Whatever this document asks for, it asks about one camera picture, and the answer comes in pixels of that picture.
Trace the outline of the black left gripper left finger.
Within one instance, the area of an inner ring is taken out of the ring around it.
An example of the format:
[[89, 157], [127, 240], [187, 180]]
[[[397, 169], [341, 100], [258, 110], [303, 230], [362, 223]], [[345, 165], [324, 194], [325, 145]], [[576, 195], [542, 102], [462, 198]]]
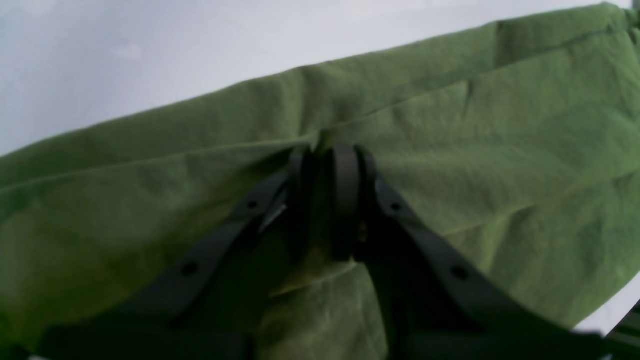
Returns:
[[306, 248], [310, 148], [254, 187], [223, 223], [127, 301], [74, 325], [53, 326], [36, 354], [48, 360], [251, 360], [233, 310], [261, 314], [270, 287]]

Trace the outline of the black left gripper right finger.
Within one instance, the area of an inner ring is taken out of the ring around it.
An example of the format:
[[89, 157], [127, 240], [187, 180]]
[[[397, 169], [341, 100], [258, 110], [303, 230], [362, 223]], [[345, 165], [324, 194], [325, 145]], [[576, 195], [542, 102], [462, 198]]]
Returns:
[[362, 146], [330, 150], [333, 256], [365, 265], [391, 360], [603, 360], [598, 333], [526, 310], [430, 230]]

